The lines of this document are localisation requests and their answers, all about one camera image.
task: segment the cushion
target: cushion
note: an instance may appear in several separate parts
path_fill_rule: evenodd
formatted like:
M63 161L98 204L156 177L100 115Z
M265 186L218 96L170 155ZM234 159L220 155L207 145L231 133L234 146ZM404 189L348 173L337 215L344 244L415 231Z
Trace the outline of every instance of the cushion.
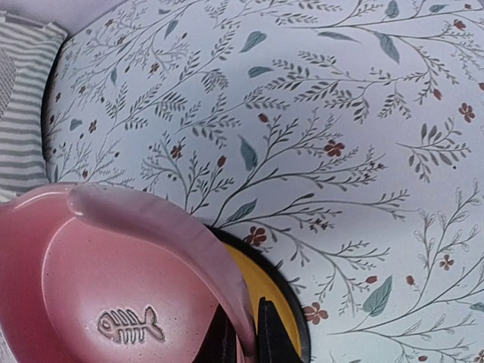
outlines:
M67 34L0 12L0 188L23 193L48 182L42 156L45 84Z

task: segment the leaf print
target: leaf print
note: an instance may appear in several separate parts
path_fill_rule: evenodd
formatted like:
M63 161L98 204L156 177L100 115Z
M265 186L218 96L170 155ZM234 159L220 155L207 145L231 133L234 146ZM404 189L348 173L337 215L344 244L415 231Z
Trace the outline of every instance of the leaf print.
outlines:
M393 40L387 34L375 33L375 35L380 40L380 47L383 49L385 54L399 64L400 53L393 44Z
M421 325L422 325L422 321L421 320L417 321L415 324L413 324L411 327L409 327L406 331L404 331L402 335L414 333Z
M438 13L439 11L441 11L443 8L447 7L447 5L432 5L430 8L429 8L429 11L431 13Z
M261 33L260 31L251 32L247 37L244 47L240 51L241 53L245 53L250 49L254 48L261 42L264 42L267 39L267 34Z
M269 67L252 67L249 69L249 78L260 76L263 73L272 72L273 69Z
M344 34L335 33L335 32L321 32L318 33L319 36L326 36L328 38L336 39L336 40L350 40L352 42L358 42L349 36L345 36Z
M227 222L238 221L239 219L242 219L243 217L248 216L256 208L256 205L257 205L257 199L253 200L252 202L244 204L239 209L237 209L237 212L235 212L230 217L228 217Z
M386 307L392 292L392 276L389 276L363 303L363 311L371 317L380 315Z
M452 161L444 154L444 153L439 153L440 160L443 161L447 165L452 165Z
M388 7L386 8L385 14L390 19L398 17L398 15L400 14L400 10L396 0L392 0L391 2L388 3Z
M257 166L257 153L245 138L239 135L241 145L240 153L245 162L245 169L250 172Z
M111 82L116 85L116 81L118 79L118 71L116 68L113 69L113 71L111 72L110 74L110 79L111 79Z
M74 131L75 129L77 129L81 125L82 125L81 119L72 119L72 120L70 120L69 130Z
M54 170L54 183L57 183L58 181L59 181L59 165L56 165Z
M129 43L131 42L127 42L126 44L124 44L117 52L117 54L121 54L124 52L124 50L128 47Z
M427 124L424 123L422 125L422 129L420 131L420 136L422 137L422 142L424 142L425 136L427 136Z
M478 312L484 312L484 302L476 302L475 304L470 306L471 310L476 310Z
M165 31L165 39L171 34L173 30L175 30L177 25L178 25L178 20L176 19L173 19L168 23L168 26L166 27L166 31Z
M434 154L430 154L430 159L436 166L439 166L439 161L437 160L436 156Z
M430 141L431 138L433 138L437 133L437 126L433 126L432 129L429 132L429 138L428 140Z

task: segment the striped fabric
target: striped fabric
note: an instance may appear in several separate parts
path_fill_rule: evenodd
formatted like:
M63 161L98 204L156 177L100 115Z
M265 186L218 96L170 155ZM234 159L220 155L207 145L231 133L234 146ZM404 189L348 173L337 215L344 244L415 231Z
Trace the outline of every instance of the striped fabric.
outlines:
M66 36L53 24L20 24L0 12L0 188L7 191L20 194L48 183L42 156L42 96Z

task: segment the teal leaf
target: teal leaf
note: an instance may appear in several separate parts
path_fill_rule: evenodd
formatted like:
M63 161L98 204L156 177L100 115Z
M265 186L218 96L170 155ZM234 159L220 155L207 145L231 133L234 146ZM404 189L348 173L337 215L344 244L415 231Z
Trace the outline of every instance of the teal leaf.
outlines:
M363 303L363 311L370 316L378 316L385 309L392 292L392 276L389 276Z
M269 67L252 67L249 69L249 78L260 76L266 72L272 72L273 69Z
M388 7L386 8L385 14L390 19L398 17L398 15L400 14L400 10L399 10L399 5L395 0L392 0L391 2L388 3Z
M445 8L447 5L432 5L430 8L429 8L429 11L431 13L438 13L439 11L441 11L443 8Z
M245 138L239 135L242 144L240 145L240 153L245 162L245 169L249 172L257 166L257 153Z
M349 36L345 36L344 34L339 34L335 32L321 32L318 33L319 36L326 36L328 38L336 39L336 40L351 40L352 42L357 42L353 38Z
M475 304L469 306L471 310L476 310L478 312L484 312L484 303L476 302Z
M245 45L240 51L241 53L245 53L250 49L254 48L261 42L264 42L267 39L267 35L265 33L261 33L259 31L251 32L245 41Z
M54 170L54 183L57 183L58 181L59 181L59 165L56 165Z
M245 216L248 216L255 208L257 204L257 199L253 200L252 202L246 203L237 209L237 212L232 214L228 217L227 222L235 222L239 219L242 219Z
M171 34L171 32L173 30L175 30L177 25L178 25L178 20L176 20L176 19L173 19L172 21L170 21L168 23L168 26L166 27L166 31L165 31L165 39L166 39L167 36L169 36Z
M395 44L393 44L392 38L387 34L375 33L380 40L380 47L383 49L386 55L392 58L396 63L400 63L400 53L397 50Z
M111 78L111 82L116 85L116 81L118 79L118 71L116 68L113 69L113 71L111 72L111 75L110 75L110 78Z
M69 130L74 131L75 129L77 129L81 125L82 125L81 119L72 119L72 120L70 120Z

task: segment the red flower print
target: red flower print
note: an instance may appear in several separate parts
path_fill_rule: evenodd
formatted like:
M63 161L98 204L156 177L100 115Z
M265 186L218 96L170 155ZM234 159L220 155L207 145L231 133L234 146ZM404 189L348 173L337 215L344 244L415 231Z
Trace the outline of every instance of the red flower print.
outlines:
M225 157L225 155L222 155L220 158L219 158L219 161L217 161L217 166L219 168L222 168L224 165L225 165L225 161L227 161L227 158Z
M466 29L466 24L462 23L462 20L454 20L454 26L459 30Z
M345 145L340 142L336 143L334 140L330 140L330 142L324 147L324 151L327 152L329 157L340 157L341 150L344 148Z
M181 157L183 157L182 150L183 150L183 145L178 144L178 145L174 146L173 149L170 151L172 158L175 159L175 160L178 160Z
M268 123L269 122L269 118L267 117L267 115L265 113L260 113L259 119L261 120L262 123Z
M459 112L464 115L464 119L469 123L472 119L476 117L473 112L473 108L470 105L467 105L465 102L459 108Z
M444 270L446 271L448 271L451 268L451 266L454 265L454 260L449 258L450 258L449 255L445 255L444 260L439 263L439 266L443 267Z
M250 227L250 234L245 237L245 241L253 246L259 247L267 240L264 228Z
M407 280L407 284L409 284L410 286L414 285L415 284L415 280L414 280L414 277L409 275L405 278L405 280Z
M378 280L377 276L370 276L369 278L366 279L366 283L367 284L374 284L375 282L377 282L377 280Z
M160 65L159 65L158 63L153 63L153 64L151 64L150 73L155 73L155 72L157 72L159 68L160 68Z
M484 363L484 349L479 352L477 357L474 358L474 362L476 363Z
M433 90L433 95L435 96L435 98L437 98L439 101L442 100L442 93L437 89L435 88Z
M321 319L326 320L329 316L326 310L321 310L319 302L314 302L311 306L306 306L303 311L306 320L312 322L314 325L318 325Z
M89 125L89 133L93 133L94 131L96 131L96 129L98 128L98 121L95 119L93 122L91 122L91 124Z

